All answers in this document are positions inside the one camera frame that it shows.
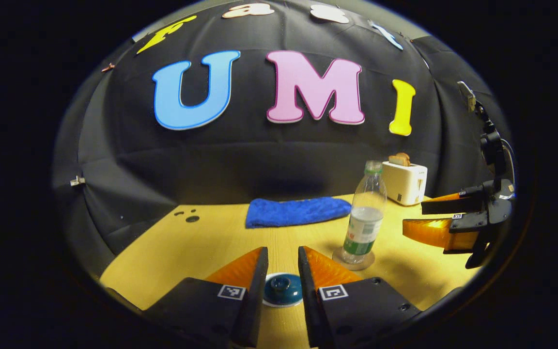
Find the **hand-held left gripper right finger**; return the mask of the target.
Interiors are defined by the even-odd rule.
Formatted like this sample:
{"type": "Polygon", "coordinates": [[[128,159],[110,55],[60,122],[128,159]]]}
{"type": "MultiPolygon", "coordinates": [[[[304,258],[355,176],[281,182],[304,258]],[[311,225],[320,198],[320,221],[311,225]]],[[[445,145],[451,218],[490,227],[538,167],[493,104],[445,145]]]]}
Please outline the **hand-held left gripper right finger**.
{"type": "Polygon", "coordinates": [[[299,247],[304,318],[309,345],[318,349],[389,349],[420,309],[380,277],[323,286],[313,249],[299,247]]]}

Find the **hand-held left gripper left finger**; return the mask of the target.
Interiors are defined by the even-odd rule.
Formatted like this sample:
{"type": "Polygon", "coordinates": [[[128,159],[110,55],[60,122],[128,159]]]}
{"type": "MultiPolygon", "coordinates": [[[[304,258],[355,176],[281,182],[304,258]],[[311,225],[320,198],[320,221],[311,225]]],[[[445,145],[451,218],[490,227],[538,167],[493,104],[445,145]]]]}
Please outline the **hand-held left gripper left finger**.
{"type": "Polygon", "coordinates": [[[247,265],[240,281],[225,274],[218,282],[186,277],[142,315],[181,338],[184,349],[257,347],[268,249],[241,260],[247,265]]]}

